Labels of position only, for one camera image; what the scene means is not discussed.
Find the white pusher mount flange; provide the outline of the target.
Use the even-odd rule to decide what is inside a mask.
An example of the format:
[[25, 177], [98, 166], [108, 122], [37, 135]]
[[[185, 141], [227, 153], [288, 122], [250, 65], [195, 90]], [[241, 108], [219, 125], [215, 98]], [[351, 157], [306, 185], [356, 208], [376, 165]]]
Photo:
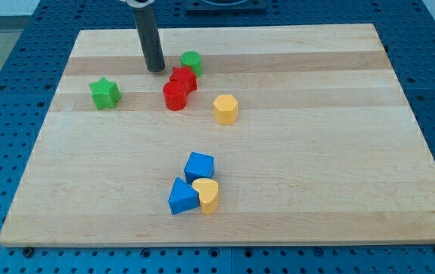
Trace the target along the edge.
[[152, 5], [155, 0], [120, 0], [121, 2], [125, 2], [132, 8], [145, 8], [149, 5]]

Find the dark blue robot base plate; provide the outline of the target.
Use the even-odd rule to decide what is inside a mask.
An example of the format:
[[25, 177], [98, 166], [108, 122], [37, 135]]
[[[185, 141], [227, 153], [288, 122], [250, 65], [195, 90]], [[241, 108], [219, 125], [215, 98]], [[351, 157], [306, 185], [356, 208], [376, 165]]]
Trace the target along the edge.
[[265, 11], [266, 0], [184, 0], [186, 14], [204, 12]]

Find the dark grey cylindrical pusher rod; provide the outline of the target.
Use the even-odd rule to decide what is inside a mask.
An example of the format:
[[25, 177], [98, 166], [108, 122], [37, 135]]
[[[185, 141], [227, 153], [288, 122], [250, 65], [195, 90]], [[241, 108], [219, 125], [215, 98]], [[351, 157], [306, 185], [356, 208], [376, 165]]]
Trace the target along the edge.
[[132, 10], [147, 70], [161, 72], [165, 69], [165, 61], [154, 6], [152, 4], [145, 8], [132, 8]]

